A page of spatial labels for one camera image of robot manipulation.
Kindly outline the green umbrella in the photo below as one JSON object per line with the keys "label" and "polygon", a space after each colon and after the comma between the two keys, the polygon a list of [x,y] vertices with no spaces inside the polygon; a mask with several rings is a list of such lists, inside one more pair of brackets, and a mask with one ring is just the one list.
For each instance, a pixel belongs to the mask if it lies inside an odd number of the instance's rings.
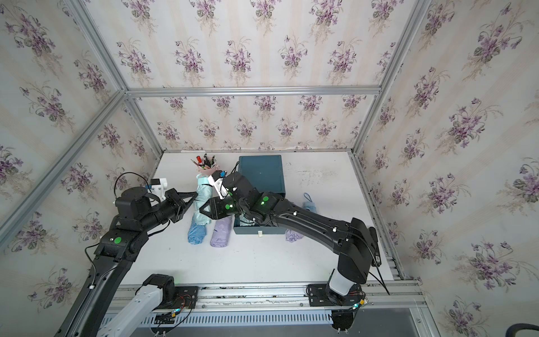
{"label": "green umbrella", "polygon": [[210,185],[208,177],[199,174],[197,175],[197,198],[195,199],[195,213],[193,216],[194,224],[198,226],[206,226],[211,222],[211,219],[200,212],[200,208],[212,198],[213,187]]}

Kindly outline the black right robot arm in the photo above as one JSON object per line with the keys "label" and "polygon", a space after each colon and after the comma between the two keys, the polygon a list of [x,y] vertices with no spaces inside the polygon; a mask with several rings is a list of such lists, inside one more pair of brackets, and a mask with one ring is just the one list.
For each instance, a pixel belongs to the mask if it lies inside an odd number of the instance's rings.
{"label": "black right robot arm", "polygon": [[242,216],[261,226],[284,227],[323,244],[338,256],[326,292],[345,297],[354,286],[366,284],[372,268],[382,264],[378,233],[357,218],[336,220],[303,209],[280,194],[259,192],[238,172],[216,171],[208,177],[218,196],[199,211],[213,220]]}

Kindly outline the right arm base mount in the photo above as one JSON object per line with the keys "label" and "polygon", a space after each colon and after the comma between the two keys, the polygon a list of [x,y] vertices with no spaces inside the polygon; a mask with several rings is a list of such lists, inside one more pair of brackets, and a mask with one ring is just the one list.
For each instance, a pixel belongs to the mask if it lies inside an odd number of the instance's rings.
{"label": "right arm base mount", "polygon": [[358,309],[368,303],[361,285],[350,281],[334,269],[325,284],[309,284],[306,296],[310,307],[347,307]]}

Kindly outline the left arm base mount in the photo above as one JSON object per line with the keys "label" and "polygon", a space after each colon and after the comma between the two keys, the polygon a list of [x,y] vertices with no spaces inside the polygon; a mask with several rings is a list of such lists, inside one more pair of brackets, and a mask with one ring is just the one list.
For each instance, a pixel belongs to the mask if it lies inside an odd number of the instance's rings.
{"label": "left arm base mount", "polygon": [[198,286],[178,286],[170,275],[151,274],[136,291],[136,296],[150,294],[154,290],[157,290],[159,298],[156,309],[194,309],[200,288]]}

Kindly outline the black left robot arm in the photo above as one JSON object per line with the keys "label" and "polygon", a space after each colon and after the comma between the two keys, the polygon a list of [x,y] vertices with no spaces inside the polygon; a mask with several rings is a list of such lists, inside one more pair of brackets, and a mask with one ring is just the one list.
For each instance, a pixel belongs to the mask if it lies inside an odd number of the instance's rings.
{"label": "black left robot arm", "polygon": [[129,188],[115,200],[118,214],[109,231],[96,244],[91,269],[56,336],[96,336],[123,278],[160,225],[177,223],[193,205],[197,192],[171,188],[165,199],[151,192],[151,185]]}

